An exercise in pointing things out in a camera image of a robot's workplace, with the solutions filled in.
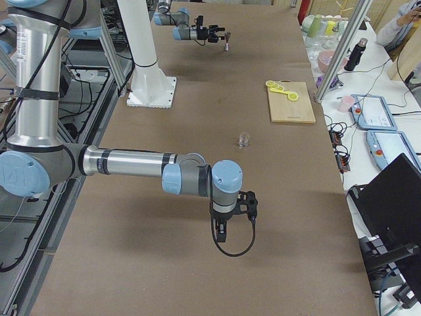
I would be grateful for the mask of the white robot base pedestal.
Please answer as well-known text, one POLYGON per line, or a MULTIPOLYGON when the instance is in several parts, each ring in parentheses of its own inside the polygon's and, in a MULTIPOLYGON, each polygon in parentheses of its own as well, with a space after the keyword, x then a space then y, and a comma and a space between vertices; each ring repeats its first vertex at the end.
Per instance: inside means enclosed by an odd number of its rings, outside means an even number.
POLYGON ((176 78, 166 76, 159 67, 146 2, 117 3, 135 64, 127 105, 171 108, 176 78))

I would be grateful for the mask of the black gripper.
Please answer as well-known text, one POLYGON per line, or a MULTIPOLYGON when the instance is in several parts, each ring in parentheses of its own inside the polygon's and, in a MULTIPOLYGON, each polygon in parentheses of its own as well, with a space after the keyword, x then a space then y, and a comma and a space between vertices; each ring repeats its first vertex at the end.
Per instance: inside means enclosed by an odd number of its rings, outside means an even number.
POLYGON ((202 41, 208 41, 209 43, 217 43, 222 40, 222 36, 210 35, 210 32, 225 32, 225 28, 219 27, 217 24, 209 25, 209 27, 198 26, 197 27, 197 39, 202 41))
POLYGON ((210 211, 212 219, 215 221, 215 229, 216 229, 216 241, 218 243, 224 243, 226 241, 226 223, 234 216, 234 215, 242 215, 243 212, 233 209, 227 213, 221 213, 214 209, 210 211))

